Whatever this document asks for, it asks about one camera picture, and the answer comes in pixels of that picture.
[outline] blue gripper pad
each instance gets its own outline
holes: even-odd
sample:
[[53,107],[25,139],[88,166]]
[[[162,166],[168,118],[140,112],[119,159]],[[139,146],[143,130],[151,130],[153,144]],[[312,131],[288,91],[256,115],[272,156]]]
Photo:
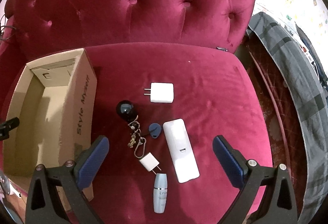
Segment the blue gripper pad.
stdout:
[[89,149],[84,150],[79,155],[74,168],[74,177],[80,190],[90,186],[108,151],[108,138],[101,135],[93,142]]
[[214,138],[213,151],[232,186],[238,189],[243,188],[248,172],[246,159],[238,150],[233,149],[222,135]]

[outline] metal screw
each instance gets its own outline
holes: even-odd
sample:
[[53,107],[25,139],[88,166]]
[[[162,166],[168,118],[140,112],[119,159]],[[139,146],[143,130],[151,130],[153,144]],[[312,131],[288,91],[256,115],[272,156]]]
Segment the metal screw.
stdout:
[[73,160],[67,160],[66,162],[65,162],[65,166],[66,167],[71,167],[71,166],[73,166],[74,165],[74,161]]
[[279,167],[280,167],[280,169],[282,169],[282,170],[286,170],[286,168],[287,168],[285,164],[280,164]]
[[43,168],[43,165],[42,164],[39,164],[39,165],[37,165],[36,170],[37,171],[40,171],[42,168]]
[[248,164],[252,167],[255,167],[257,165],[257,162],[255,160],[248,160]]

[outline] white rectangular device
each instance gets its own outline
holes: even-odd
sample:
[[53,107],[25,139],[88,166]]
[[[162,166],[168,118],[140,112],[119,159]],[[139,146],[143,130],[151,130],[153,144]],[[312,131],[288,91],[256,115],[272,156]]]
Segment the white rectangular device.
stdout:
[[165,122],[163,130],[178,182],[183,183],[199,177],[199,170],[184,121],[176,119]]

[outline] open cardboard box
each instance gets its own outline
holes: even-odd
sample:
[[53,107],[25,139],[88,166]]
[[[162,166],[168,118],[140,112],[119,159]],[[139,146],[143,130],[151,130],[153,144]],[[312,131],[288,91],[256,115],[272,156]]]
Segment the open cardboard box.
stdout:
[[[74,160],[91,145],[97,79],[84,49],[39,58],[26,64],[10,102],[7,120],[20,125],[3,143],[4,173],[28,192],[38,164],[46,168]],[[65,210],[70,206],[61,187]],[[83,190],[93,198],[92,185]]]

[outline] key ring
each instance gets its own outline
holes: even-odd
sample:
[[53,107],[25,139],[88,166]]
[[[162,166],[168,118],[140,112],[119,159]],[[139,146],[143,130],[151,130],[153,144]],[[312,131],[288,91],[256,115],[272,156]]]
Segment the key ring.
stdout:
[[[134,156],[135,156],[136,158],[143,158],[143,157],[144,157],[144,155],[145,155],[145,148],[146,148],[146,142],[147,142],[147,140],[146,140],[144,137],[140,137],[140,138],[139,138],[138,145],[136,146],[136,149],[134,150]],[[137,149],[138,149],[138,147],[139,147],[140,145],[144,145],[144,146],[143,146],[143,150],[142,150],[142,156],[137,156],[137,155],[136,155],[136,152],[137,152]]]

